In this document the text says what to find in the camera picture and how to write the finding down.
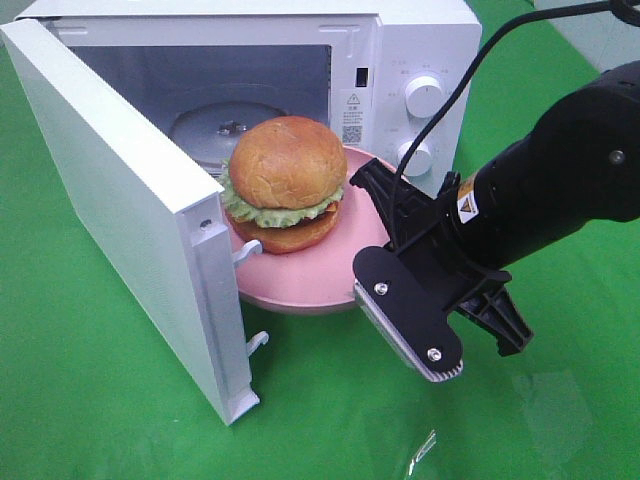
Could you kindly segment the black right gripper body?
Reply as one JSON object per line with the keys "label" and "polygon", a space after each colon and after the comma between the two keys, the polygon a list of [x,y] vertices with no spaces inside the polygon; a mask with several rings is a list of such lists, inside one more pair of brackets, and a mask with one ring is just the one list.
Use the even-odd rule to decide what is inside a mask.
{"label": "black right gripper body", "polygon": [[444,313],[456,311],[491,334],[498,353],[520,353],[533,331],[506,288],[511,275],[473,260],[457,242],[447,190],[433,199],[405,180],[392,182],[391,246]]}

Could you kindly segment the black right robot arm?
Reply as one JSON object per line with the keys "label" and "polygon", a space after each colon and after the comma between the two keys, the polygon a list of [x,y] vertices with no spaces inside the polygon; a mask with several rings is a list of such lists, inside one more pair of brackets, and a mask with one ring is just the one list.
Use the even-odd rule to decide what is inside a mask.
{"label": "black right robot arm", "polygon": [[519,353],[533,334],[507,291],[508,266],[591,220],[639,215],[639,65],[562,98],[472,176],[448,173],[436,197],[375,159],[350,182],[391,235],[356,254],[356,297],[402,359],[431,382],[457,376],[452,312],[489,332],[500,355]]}

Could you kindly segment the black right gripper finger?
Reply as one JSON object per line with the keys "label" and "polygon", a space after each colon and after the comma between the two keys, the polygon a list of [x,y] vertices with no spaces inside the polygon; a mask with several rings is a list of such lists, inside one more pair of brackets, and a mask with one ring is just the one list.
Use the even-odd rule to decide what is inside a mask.
{"label": "black right gripper finger", "polygon": [[447,315],[393,253],[366,247],[352,268],[358,305],[408,367],[433,383],[460,375],[462,343]]}
{"label": "black right gripper finger", "polygon": [[396,244],[394,227],[394,204],[392,199],[395,172],[378,158],[372,158],[359,167],[349,179],[349,184],[364,189],[382,221],[389,244]]}

